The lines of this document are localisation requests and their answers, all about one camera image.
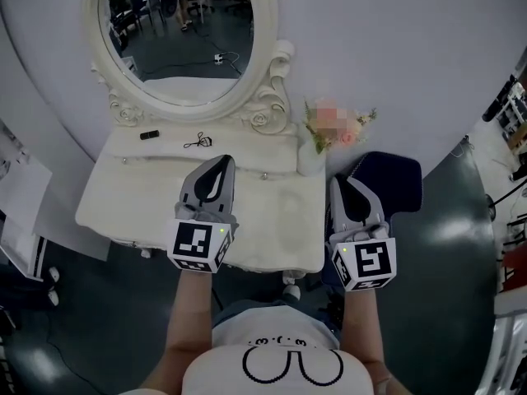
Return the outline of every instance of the gray floor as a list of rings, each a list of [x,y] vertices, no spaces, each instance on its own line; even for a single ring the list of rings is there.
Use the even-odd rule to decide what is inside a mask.
[[[379,291],[387,363],[415,394],[473,393],[492,336],[496,266],[483,187],[468,148],[427,176],[423,209],[396,216],[394,233],[399,274]],[[28,392],[96,393],[46,344],[49,318],[49,340],[101,392],[137,387],[161,354],[178,271],[162,253],[144,259],[117,245],[107,263],[54,245],[45,261],[62,273],[61,305],[49,315],[24,312],[23,329],[6,340]],[[280,291],[281,277],[223,267],[214,288],[224,305],[265,300]],[[322,307],[327,297],[321,288],[304,292],[303,301]]]
[[[236,79],[240,74],[227,62],[214,63],[214,55],[226,53],[240,72],[249,63],[253,47],[250,30],[252,12],[244,9],[233,12],[225,7],[235,4],[229,0],[215,0],[213,13],[204,14],[201,23],[197,11],[191,11],[193,24],[185,32],[180,30],[175,16],[161,23],[157,11],[152,13],[151,25],[148,16],[141,19],[142,30],[129,27],[128,47],[123,57],[133,56],[138,75],[143,81],[164,77],[214,77]]]

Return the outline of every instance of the white wall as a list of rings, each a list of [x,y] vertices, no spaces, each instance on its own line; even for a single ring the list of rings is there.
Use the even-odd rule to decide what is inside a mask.
[[[7,30],[33,83],[96,160],[110,134],[108,90],[90,72],[81,0],[0,0]]]
[[[527,45],[527,0],[279,0],[280,36],[296,46],[287,78],[304,96],[377,107],[366,145],[333,151],[334,172],[363,151],[412,156],[430,172],[475,124]],[[2,0],[41,94],[96,158],[110,130],[107,92],[90,73],[80,0]]]
[[[376,107],[368,142],[332,151],[329,173],[371,150],[429,173],[476,123],[527,45],[527,0],[279,0],[296,46],[287,91]]]
[[[71,250],[106,260],[110,241],[75,222],[93,161],[73,141],[31,83],[0,16],[0,119],[52,172],[35,233]]]

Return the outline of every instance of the person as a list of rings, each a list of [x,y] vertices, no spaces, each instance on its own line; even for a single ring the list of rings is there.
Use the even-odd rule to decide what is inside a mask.
[[[340,335],[285,301],[296,286],[271,304],[232,304],[212,329],[211,292],[211,274],[181,272],[165,351],[126,395],[409,394],[385,365],[375,290],[346,294]]]
[[[186,31],[192,23],[192,21],[189,19],[189,13],[187,12],[187,9],[189,8],[189,0],[179,0],[180,4],[178,4],[177,11],[175,13],[175,18],[177,19],[178,23],[181,26],[182,31]]]

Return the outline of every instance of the oval mirror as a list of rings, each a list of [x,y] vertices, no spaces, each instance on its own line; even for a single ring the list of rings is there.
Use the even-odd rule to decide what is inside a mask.
[[[99,7],[106,46],[123,74],[167,103],[211,103],[249,64],[250,0],[104,0]]]

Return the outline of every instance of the white vanity table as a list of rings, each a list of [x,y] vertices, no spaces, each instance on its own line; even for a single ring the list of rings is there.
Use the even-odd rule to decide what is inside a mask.
[[[229,154],[236,162],[232,213],[240,228],[224,263],[255,272],[319,271],[325,174],[296,172],[298,138],[283,87],[294,48],[277,40],[277,1],[251,0],[249,64],[230,90],[206,104],[203,93],[194,102],[178,99],[128,71],[101,33],[103,3],[84,0],[83,6],[93,70],[110,90],[116,125],[91,173],[77,223],[121,244],[166,249],[166,222],[174,218],[184,178],[203,160]],[[152,130],[160,136],[139,138]],[[212,145],[184,148],[199,132]]]

